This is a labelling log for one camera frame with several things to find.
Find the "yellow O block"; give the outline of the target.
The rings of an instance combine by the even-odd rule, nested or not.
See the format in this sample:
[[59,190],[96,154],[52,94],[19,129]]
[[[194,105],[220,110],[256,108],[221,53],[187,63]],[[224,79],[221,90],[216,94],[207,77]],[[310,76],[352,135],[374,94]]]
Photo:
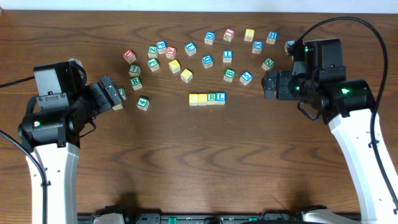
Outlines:
[[206,93],[198,94],[198,106],[206,106],[208,103],[208,95]]

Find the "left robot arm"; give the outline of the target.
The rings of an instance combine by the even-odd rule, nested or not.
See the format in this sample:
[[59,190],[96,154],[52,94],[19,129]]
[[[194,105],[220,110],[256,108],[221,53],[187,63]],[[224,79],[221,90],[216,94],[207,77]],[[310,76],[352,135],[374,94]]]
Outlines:
[[76,170],[81,131],[123,99],[109,76],[87,84],[81,75],[35,76],[39,95],[18,127],[27,150],[33,223],[77,223]]

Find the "blue L block front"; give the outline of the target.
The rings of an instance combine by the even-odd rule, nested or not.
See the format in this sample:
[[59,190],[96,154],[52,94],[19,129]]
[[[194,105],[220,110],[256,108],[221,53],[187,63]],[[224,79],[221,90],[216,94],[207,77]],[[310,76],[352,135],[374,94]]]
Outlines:
[[226,93],[225,92],[217,92],[216,93],[216,104],[224,105],[226,102]]

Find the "yellow C block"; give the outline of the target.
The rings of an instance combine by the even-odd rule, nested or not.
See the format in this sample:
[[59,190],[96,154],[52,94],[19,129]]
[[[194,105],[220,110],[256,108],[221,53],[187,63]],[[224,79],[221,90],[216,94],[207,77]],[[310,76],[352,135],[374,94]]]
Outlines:
[[189,105],[190,106],[198,106],[198,94],[191,93],[189,94]]

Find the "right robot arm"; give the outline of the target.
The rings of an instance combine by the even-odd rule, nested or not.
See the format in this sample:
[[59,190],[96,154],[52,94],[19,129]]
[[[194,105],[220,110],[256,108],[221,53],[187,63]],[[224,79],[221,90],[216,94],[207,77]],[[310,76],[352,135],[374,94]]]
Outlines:
[[364,80],[312,80],[309,73],[269,70],[267,99],[297,100],[318,111],[337,140],[361,209],[361,223],[397,223],[397,172],[384,143],[374,99]]

